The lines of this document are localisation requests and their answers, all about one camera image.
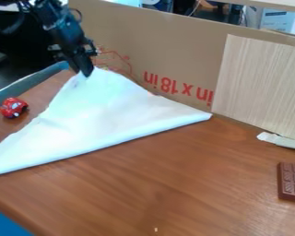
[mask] blue floor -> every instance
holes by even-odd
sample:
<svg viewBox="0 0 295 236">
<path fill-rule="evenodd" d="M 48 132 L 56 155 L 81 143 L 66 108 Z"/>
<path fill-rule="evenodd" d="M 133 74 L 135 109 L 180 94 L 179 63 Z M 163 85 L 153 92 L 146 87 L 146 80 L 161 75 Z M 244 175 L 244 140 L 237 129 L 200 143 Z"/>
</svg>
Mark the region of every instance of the blue floor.
<svg viewBox="0 0 295 236">
<path fill-rule="evenodd" d="M 24 228 L 0 213 L 0 236 L 30 236 Z"/>
</svg>

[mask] cardboard box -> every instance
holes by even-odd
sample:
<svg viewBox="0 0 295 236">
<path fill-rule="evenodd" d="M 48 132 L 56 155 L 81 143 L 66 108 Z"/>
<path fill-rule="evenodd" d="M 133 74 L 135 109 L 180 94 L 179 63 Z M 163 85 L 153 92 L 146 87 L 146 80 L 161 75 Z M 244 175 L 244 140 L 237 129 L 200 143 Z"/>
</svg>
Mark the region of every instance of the cardboard box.
<svg viewBox="0 0 295 236">
<path fill-rule="evenodd" d="M 290 33 L 295 19 L 295 12 L 247 6 L 245 17 L 248 27 Z"/>
<path fill-rule="evenodd" d="M 70 0 L 70 6 L 83 13 L 84 31 L 101 50 L 97 66 L 203 111 L 211 112 L 228 35 L 295 47 L 294 36 L 271 30 L 100 0 Z"/>
</svg>

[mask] white cloth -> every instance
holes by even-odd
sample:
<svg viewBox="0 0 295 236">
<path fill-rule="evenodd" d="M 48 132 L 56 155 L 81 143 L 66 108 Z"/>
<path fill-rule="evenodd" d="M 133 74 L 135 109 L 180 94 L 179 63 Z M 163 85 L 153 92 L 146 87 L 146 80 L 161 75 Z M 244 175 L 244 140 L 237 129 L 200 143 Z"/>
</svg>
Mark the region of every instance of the white cloth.
<svg viewBox="0 0 295 236">
<path fill-rule="evenodd" d="M 186 124 L 210 113 L 150 94 L 95 68 L 72 77 L 45 112 L 0 143 L 0 174 L 67 159 Z"/>
</svg>

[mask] cardboard wall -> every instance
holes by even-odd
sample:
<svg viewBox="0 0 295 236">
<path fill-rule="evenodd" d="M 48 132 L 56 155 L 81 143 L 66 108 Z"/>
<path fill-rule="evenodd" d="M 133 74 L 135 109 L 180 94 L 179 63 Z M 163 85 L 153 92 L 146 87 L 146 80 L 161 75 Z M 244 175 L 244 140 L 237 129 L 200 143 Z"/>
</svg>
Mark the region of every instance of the cardboard wall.
<svg viewBox="0 0 295 236">
<path fill-rule="evenodd" d="M 121 6 L 70 0 L 104 53 L 96 60 L 172 100 L 211 111 L 228 34 L 295 46 L 295 37 Z"/>
</svg>

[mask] black cable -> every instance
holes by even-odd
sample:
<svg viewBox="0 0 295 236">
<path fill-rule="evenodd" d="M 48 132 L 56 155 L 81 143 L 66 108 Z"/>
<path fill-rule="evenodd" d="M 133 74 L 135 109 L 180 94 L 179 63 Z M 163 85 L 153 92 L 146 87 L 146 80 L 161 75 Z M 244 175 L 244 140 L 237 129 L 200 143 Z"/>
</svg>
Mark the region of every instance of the black cable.
<svg viewBox="0 0 295 236">
<path fill-rule="evenodd" d="M 17 4 L 18 10 L 19 10 L 19 15 L 18 15 L 17 21 L 13 25 L 6 27 L 5 29 L 2 29 L 0 27 L 0 33 L 5 34 L 5 35 L 13 34 L 24 23 L 25 13 L 23 10 L 23 6 L 21 5 L 20 2 L 16 2 L 16 4 Z"/>
<path fill-rule="evenodd" d="M 71 13 L 74 12 L 74 11 L 78 13 L 78 15 L 79 15 L 79 19 L 77 19 L 78 23 L 81 23 L 83 21 L 83 14 L 78 9 L 69 8 L 69 10 L 71 11 Z"/>
</svg>

